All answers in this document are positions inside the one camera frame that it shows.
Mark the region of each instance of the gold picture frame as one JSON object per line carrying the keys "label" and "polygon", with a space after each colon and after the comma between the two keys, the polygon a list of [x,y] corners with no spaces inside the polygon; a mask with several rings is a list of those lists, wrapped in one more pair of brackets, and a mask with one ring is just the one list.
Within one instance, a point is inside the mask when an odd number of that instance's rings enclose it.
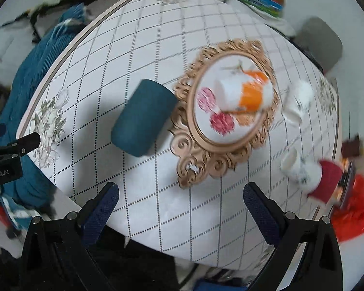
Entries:
{"label": "gold picture frame", "polygon": [[264,54],[258,40],[228,40],[200,51],[197,59],[174,86],[179,103],[171,116],[173,127],[170,131],[174,138],[170,147],[172,153],[180,158],[177,174],[181,188],[202,182],[208,175],[219,178],[229,168],[234,170],[237,163],[247,161],[253,148],[265,144],[269,127],[274,120],[280,101],[275,89],[271,106],[260,114],[253,128],[238,141],[218,144],[202,134],[194,116],[195,92],[207,69],[228,55],[248,57],[276,85],[271,61]]}

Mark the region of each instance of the table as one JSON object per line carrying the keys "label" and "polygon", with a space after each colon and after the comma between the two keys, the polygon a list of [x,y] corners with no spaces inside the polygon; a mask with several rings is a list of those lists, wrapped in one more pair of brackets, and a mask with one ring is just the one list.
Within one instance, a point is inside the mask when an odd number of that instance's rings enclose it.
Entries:
{"label": "table", "polygon": [[[165,125],[149,153],[130,156],[110,132],[141,79],[172,90],[203,47],[226,40],[259,40],[269,57],[282,101],[288,85],[309,80],[316,99],[299,127],[286,124],[281,104],[266,143],[221,178],[188,189],[178,185],[179,158]],[[108,181],[120,200],[108,225],[155,250],[229,269],[254,268],[267,248],[242,200],[249,181],[284,211],[312,218],[316,205],[279,171],[295,146],[304,157],[332,157],[337,114],[320,96],[324,78],[291,43],[257,19],[216,0],[121,0],[96,18],[65,49],[37,88],[18,137],[37,131],[30,154],[41,171],[82,206]],[[329,104],[335,104],[335,91]]]}

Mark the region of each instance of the metal screw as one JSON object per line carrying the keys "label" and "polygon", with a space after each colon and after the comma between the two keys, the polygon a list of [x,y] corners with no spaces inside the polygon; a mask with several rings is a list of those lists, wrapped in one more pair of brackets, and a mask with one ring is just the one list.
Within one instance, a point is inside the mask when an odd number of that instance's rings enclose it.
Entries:
{"label": "metal screw", "polygon": [[77,213],[72,211],[72,212],[69,212],[66,216],[69,220],[74,220],[76,217],[77,217]]}
{"label": "metal screw", "polygon": [[326,224],[329,224],[330,223],[330,219],[326,215],[324,215],[321,219],[322,219],[322,222],[323,223],[326,223]]}
{"label": "metal screw", "polygon": [[285,214],[286,218],[288,218],[289,220],[294,220],[296,215],[295,213],[291,212],[291,211],[287,211]]}
{"label": "metal screw", "polygon": [[33,223],[33,224],[37,224],[37,223],[39,223],[39,221],[40,221],[40,217],[38,217],[38,216],[36,216],[36,217],[34,217],[34,218],[32,219],[32,223]]}

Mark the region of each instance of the red plastic bag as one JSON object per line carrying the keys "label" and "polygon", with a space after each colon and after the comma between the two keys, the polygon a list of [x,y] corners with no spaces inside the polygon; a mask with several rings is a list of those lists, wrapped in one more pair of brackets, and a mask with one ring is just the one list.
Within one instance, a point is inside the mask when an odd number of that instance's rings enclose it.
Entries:
{"label": "red plastic bag", "polygon": [[364,233],[364,177],[356,174],[346,210],[336,210],[331,218],[337,240],[343,242]]}

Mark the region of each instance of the red flower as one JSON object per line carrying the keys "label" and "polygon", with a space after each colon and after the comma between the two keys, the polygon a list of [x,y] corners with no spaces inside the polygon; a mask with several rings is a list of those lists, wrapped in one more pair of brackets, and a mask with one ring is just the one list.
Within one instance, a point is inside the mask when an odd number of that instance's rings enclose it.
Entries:
{"label": "red flower", "polygon": [[205,113],[209,113],[216,105],[216,98],[209,88],[201,88],[197,95],[197,102]]}
{"label": "red flower", "polygon": [[219,134],[225,136],[234,130],[234,120],[228,113],[213,113],[210,116],[210,126]]}

